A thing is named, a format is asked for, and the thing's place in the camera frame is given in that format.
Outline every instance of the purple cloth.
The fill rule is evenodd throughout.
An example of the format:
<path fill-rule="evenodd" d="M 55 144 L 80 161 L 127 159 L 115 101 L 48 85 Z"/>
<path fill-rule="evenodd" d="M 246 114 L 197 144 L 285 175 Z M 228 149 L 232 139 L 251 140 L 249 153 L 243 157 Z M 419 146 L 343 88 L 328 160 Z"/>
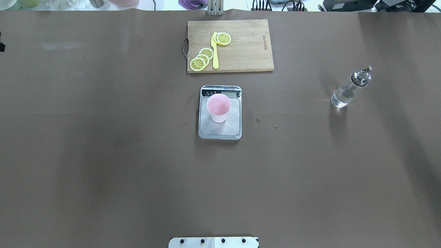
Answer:
<path fill-rule="evenodd" d="M 198 9 L 201 4 L 207 4 L 208 0 L 178 0 L 179 4 L 188 9 Z"/>

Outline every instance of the wooden cutting board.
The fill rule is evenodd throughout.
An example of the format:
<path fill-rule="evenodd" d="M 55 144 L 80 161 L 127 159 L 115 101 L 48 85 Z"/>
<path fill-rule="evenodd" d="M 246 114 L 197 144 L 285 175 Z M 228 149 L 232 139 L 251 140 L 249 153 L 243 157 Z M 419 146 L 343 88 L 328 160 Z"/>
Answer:
<path fill-rule="evenodd" d="M 219 68 L 212 61 L 202 71 L 190 69 L 190 61 L 204 47 L 210 45 L 214 32 L 231 35 L 229 45 L 217 45 Z M 188 73 L 274 71 L 273 51 L 269 37 L 268 20 L 190 21 L 188 35 Z"/>

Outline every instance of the lemon slice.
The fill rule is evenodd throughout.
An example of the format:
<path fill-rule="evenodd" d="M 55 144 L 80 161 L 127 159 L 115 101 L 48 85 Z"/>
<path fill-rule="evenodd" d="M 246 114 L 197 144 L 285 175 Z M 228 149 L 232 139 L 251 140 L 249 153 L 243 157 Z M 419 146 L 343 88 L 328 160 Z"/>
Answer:
<path fill-rule="evenodd" d="M 199 51 L 199 54 L 207 55 L 209 60 L 213 58 L 213 50 L 211 50 L 211 48 L 208 48 L 208 47 L 202 48 Z"/>
<path fill-rule="evenodd" d="M 231 36 L 228 33 L 217 33 L 215 41 L 220 45 L 228 45 L 231 42 Z"/>
<path fill-rule="evenodd" d="M 210 62 L 210 58 L 205 54 L 199 54 L 196 56 L 196 58 L 202 58 L 205 61 L 205 66 L 207 66 Z"/>
<path fill-rule="evenodd" d="M 205 63 L 205 60 L 200 57 L 196 57 L 190 61 L 190 69 L 193 71 L 202 71 L 206 66 L 207 63 Z"/>

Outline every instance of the cutting board handle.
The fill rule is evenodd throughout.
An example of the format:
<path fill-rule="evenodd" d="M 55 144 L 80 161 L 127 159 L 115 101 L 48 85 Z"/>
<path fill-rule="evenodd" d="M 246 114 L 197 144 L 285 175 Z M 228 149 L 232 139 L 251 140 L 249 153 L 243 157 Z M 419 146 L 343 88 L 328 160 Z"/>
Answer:
<path fill-rule="evenodd" d="M 185 52 L 185 41 L 187 40 L 187 52 Z M 185 55 L 185 58 L 188 59 L 188 35 L 185 36 L 185 39 L 182 41 L 182 53 Z"/>

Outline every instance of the clear liquid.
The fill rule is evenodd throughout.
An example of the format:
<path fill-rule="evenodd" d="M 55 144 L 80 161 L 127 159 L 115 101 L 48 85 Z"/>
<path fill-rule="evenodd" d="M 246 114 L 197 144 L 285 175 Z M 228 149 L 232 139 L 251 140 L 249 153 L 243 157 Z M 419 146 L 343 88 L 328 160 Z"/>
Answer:
<path fill-rule="evenodd" d="M 357 91 L 360 88 L 362 87 L 354 84 L 352 81 L 343 84 L 338 90 L 336 90 L 334 95 L 332 95 L 332 105 L 340 109 L 345 107 L 354 99 L 355 94 L 357 94 Z"/>

